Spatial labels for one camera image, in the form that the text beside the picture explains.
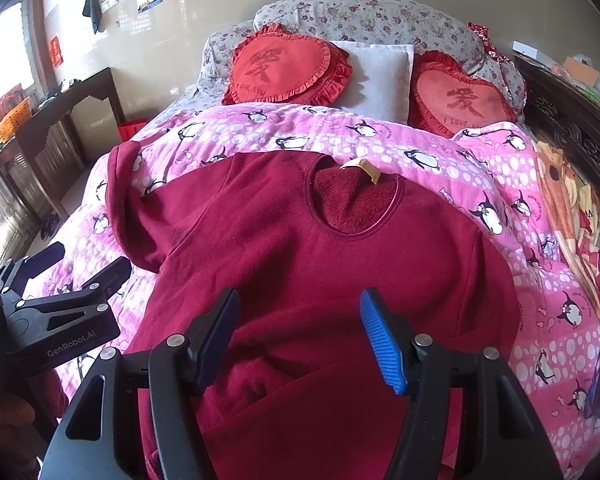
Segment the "person's left hand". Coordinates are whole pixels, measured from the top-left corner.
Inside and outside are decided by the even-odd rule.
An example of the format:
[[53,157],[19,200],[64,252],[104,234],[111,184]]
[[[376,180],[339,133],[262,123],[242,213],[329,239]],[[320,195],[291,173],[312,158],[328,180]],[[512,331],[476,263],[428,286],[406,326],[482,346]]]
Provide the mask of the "person's left hand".
[[32,425],[35,411],[19,396],[5,393],[0,399],[0,448],[16,463],[35,458],[31,445],[20,434],[19,429]]

